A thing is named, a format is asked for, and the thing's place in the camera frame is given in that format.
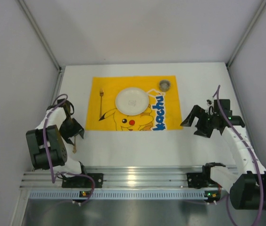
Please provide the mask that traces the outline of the gold spoon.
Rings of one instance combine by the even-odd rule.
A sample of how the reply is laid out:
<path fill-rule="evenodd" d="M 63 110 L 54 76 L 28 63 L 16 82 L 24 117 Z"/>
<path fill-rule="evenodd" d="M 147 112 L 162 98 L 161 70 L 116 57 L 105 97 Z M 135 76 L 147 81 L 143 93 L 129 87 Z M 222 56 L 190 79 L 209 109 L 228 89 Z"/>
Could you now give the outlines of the gold spoon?
<path fill-rule="evenodd" d="M 77 149 L 76 149 L 76 136 L 74 136 L 74 144 L 73 144 L 73 153 L 76 153 Z"/>

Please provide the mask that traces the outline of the speckled small cup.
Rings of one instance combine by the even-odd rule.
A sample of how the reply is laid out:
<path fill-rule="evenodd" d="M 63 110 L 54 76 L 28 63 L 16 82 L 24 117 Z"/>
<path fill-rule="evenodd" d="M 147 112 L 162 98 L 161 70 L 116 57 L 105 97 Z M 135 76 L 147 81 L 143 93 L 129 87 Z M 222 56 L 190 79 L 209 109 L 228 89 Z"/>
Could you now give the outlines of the speckled small cup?
<path fill-rule="evenodd" d="M 159 82 L 159 90 L 162 92 L 169 91 L 170 87 L 171 87 L 171 82 L 169 80 L 161 80 Z"/>

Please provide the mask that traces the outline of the gold fork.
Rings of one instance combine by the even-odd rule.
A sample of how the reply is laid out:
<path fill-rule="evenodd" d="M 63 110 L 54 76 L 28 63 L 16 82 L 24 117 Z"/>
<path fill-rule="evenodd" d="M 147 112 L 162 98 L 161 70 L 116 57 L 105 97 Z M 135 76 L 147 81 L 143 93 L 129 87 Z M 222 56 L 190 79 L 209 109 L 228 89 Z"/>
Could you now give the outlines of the gold fork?
<path fill-rule="evenodd" d="M 102 98 L 104 96 L 103 88 L 100 89 L 100 118 L 102 117 Z"/>

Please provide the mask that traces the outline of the white ceramic plate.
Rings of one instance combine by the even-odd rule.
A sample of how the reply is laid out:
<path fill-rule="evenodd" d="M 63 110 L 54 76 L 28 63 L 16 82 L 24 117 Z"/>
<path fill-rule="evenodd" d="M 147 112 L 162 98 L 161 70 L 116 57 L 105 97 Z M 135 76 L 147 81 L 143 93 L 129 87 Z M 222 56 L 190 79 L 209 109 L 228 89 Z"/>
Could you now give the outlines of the white ceramic plate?
<path fill-rule="evenodd" d="M 149 105 L 148 94 L 135 87 L 121 90 L 115 99 L 115 105 L 119 112 L 128 116 L 135 116 L 143 113 Z"/>

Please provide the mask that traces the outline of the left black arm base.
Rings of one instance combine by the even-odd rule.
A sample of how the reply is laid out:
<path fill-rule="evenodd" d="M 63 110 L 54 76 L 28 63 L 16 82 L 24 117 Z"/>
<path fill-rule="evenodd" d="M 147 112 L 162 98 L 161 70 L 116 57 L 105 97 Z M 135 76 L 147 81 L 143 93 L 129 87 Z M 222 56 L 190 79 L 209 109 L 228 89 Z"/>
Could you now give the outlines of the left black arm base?
<path fill-rule="evenodd" d="M 88 173 L 88 176 L 94 180 L 95 184 L 93 184 L 90 179 L 85 177 L 60 176 L 59 178 L 62 179 L 62 188 L 102 188 L 104 174 Z"/>

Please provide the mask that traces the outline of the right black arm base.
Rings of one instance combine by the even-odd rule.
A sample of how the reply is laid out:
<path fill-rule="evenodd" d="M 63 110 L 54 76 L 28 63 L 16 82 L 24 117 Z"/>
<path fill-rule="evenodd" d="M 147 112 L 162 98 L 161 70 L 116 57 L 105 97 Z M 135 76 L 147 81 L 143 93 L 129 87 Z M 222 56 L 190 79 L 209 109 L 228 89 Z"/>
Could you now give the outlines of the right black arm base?
<path fill-rule="evenodd" d="M 189 188 L 200 189 L 207 187 L 207 181 L 205 180 L 202 173 L 200 172 L 187 173 L 186 176 Z"/>

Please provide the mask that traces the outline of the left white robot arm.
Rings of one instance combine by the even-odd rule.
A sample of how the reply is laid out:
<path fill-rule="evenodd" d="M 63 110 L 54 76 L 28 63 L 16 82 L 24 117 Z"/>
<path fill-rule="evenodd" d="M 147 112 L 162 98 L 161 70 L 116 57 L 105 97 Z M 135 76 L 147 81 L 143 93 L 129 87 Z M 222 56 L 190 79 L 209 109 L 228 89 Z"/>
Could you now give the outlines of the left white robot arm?
<path fill-rule="evenodd" d="M 34 169 L 49 170 L 55 183 L 58 176 L 86 175 L 84 165 L 69 155 L 76 149 L 76 137 L 84 137 L 84 128 L 73 118 L 74 106 L 59 99 L 47 108 L 45 117 L 35 129 L 26 133 Z"/>

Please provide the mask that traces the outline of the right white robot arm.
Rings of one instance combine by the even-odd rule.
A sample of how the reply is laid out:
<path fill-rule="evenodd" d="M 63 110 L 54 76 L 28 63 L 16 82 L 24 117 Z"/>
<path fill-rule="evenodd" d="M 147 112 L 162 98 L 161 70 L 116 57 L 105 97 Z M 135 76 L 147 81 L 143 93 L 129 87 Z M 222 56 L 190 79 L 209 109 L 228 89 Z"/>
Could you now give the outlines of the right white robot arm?
<path fill-rule="evenodd" d="M 223 163 L 206 163 L 199 178 L 188 173 L 189 187 L 218 184 L 229 194 L 236 210 L 266 210 L 266 168 L 254 152 L 242 117 L 233 115 L 230 100 L 208 100 L 207 109 L 194 105 L 181 126 L 191 127 L 195 119 L 198 119 L 195 135 L 210 138 L 214 130 L 220 132 L 238 173 L 233 174 Z"/>

